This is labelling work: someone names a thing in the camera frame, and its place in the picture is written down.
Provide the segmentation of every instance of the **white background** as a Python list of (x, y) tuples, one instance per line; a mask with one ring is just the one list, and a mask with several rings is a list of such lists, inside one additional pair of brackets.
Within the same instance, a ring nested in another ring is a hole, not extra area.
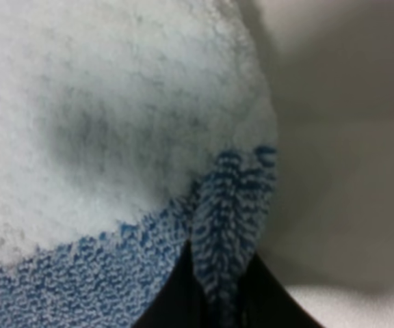
[(394, 1), (243, 1), (274, 94), (261, 253), (327, 327), (394, 327)]

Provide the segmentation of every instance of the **fluffy texture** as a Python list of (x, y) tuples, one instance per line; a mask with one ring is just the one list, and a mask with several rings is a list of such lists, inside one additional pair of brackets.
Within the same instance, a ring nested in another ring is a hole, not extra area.
[(187, 238), (231, 316), (275, 143), (229, 0), (0, 0), (0, 327), (126, 327)]

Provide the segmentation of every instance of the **white fabric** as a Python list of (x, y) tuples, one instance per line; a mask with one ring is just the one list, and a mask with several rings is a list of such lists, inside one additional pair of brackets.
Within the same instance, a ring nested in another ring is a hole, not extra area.
[(269, 107), (228, 0), (0, 0), (0, 265), (135, 223), (219, 151), (274, 144)]
[(394, 328), (394, 1), (242, 2), (279, 116), (262, 254), (325, 327)]

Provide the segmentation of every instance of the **towel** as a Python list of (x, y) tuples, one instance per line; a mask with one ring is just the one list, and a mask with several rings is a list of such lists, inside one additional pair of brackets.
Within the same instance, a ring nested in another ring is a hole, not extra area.
[(276, 182), (232, 0), (0, 0), (0, 328), (130, 327), (187, 241), (214, 327)]

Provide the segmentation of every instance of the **blue and white fabric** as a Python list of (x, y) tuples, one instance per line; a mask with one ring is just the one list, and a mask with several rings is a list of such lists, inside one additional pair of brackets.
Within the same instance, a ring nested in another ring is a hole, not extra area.
[(231, 0), (0, 0), (0, 328), (131, 327), (187, 241), (212, 318), (276, 183)]

